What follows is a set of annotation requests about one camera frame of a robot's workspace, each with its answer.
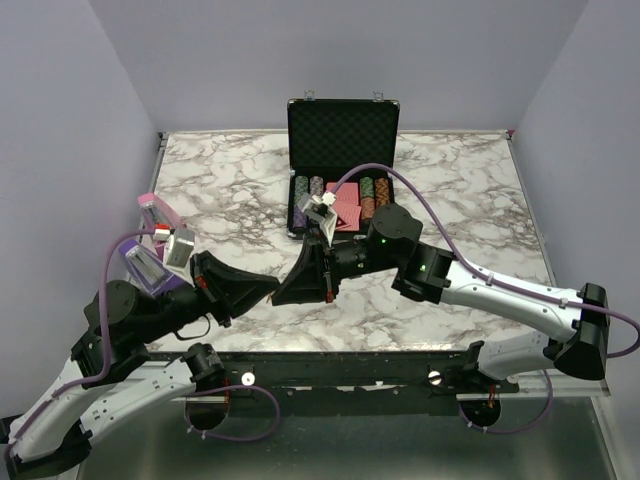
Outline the grey poker chip stack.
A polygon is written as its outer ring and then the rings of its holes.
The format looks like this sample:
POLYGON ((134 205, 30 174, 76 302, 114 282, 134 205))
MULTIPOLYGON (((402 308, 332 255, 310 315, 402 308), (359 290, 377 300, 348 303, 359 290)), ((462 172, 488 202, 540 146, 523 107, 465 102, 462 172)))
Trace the grey poker chip stack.
POLYGON ((309 194, 321 197, 324 193, 324 180, 320 176, 312 176, 309 179, 309 194))

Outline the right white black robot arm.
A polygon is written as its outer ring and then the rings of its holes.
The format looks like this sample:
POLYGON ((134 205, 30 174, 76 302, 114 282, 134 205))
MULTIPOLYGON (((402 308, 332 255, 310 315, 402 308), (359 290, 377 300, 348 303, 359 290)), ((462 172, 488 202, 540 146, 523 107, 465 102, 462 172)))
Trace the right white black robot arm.
POLYGON ((421 232, 406 209, 388 204, 375 211, 363 239, 331 246, 309 234, 271 301, 330 303, 342 281, 393 270, 393 289, 409 300, 468 307, 531 328, 504 341, 471 344, 459 370, 467 389, 480 392, 495 380, 547 368, 582 380, 604 378, 610 321, 602 287, 551 288, 465 267, 453 252, 421 242, 421 232))

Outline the aluminium extrusion frame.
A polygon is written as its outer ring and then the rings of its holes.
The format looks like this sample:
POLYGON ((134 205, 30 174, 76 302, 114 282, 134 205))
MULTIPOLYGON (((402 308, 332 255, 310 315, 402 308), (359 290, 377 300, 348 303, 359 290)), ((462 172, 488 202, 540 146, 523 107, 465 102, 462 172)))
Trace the aluminium extrusion frame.
POLYGON ((177 399, 116 428, 74 479, 614 479, 603 382, 525 373, 516 393, 458 396, 454 416, 232 416, 177 399), (188 430, 223 414, 214 439, 188 430))

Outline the purple poker chip stack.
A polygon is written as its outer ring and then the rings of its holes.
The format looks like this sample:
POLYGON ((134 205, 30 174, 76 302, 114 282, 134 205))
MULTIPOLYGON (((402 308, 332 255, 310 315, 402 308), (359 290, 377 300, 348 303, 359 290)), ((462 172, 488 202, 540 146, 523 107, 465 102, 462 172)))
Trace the purple poker chip stack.
POLYGON ((296 233, 300 233, 304 231, 306 228, 307 228, 307 216, 298 206, 295 206, 293 209, 293 215, 292 215, 292 231, 296 233))

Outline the purple metronome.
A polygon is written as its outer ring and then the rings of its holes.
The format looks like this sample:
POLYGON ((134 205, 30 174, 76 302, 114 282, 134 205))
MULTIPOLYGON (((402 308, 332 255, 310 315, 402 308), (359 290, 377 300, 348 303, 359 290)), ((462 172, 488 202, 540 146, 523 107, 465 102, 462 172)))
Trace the purple metronome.
POLYGON ((118 251, 130 276, 154 297, 185 284, 151 250, 135 239, 124 241, 118 251))

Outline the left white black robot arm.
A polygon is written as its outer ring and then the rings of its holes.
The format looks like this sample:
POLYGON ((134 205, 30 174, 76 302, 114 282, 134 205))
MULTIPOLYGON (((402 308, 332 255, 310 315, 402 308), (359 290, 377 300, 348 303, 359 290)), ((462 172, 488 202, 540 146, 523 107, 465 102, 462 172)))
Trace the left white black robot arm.
POLYGON ((101 433, 148 407, 187 394, 228 392, 225 368, 196 343, 160 374, 110 399, 107 394, 150 361, 148 344, 207 316, 228 327, 276 290, 277 278, 239 270, 210 252, 190 260, 194 281, 153 296, 124 280, 102 284, 85 307, 85 334, 58 378, 18 417, 1 422, 12 479, 55 476, 82 463, 101 433))

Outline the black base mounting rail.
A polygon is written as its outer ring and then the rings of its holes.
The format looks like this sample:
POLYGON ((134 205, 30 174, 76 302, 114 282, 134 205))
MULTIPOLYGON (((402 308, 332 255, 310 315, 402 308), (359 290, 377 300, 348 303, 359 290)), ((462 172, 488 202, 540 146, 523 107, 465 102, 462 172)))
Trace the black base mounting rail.
POLYGON ((196 391, 220 399, 232 416, 454 416, 458 396, 483 399, 518 386, 477 373, 464 351, 222 352, 196 391))

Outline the pink metronome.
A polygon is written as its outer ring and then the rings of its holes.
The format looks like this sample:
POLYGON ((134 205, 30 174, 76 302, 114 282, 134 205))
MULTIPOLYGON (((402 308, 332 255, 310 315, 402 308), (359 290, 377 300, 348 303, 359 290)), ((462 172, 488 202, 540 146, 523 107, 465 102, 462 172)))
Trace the pink metronome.
POLYGON ((156 194, 145 193, 140 195, 137 201, 146 228, 154 229, 160 226, 173 233, 186 229, 186 224, 180 215, 156 194))

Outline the orange poker chip stack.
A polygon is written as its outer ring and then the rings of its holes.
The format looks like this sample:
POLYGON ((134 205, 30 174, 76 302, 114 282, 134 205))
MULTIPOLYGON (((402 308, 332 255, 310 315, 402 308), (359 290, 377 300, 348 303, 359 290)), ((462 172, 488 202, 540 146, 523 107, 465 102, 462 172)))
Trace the orange poker chip stack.
POLYGON ((376 207, 388 205, 390 203, 390 184, 384 177, 377 178, 374 182, 376 207))

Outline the pink playing card deck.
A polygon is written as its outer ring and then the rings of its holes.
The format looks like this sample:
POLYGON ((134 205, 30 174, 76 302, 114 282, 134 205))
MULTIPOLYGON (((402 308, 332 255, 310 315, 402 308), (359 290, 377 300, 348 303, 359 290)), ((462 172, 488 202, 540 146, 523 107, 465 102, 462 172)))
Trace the pink playing card deck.
POLYGON ((356 232, 360 229, 361 205, 359 186, 356 182, 344 183, 335 193, 333 209, 347 225, 337 231, 356 232))

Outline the green poker chip stack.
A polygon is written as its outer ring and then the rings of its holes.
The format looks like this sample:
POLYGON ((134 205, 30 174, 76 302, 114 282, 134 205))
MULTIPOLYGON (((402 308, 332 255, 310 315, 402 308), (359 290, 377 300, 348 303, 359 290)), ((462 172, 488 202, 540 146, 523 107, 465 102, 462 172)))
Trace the green poker chip stack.
POLYGON ((309 178, 306 176, 296 176, 294 179, 294 190, 293 190, 293 200, 294 204, 297 205, 301 199, 307 194, 309 191, 309 178))

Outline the black poker chip case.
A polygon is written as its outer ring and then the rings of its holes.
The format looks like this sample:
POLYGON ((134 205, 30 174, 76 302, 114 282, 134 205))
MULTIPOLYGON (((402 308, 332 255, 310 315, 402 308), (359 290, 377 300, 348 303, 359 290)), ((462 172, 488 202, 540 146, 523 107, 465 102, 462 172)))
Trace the black poker chip case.
POLYGON ((305 232, 292 231, 296 176, 320 176, 324 184, 338 181, 361 164, 391 167, 395 160, 400 103, 372 99, 294 98, 287 102, 289 186, 287 235, 300 240, 305 232))

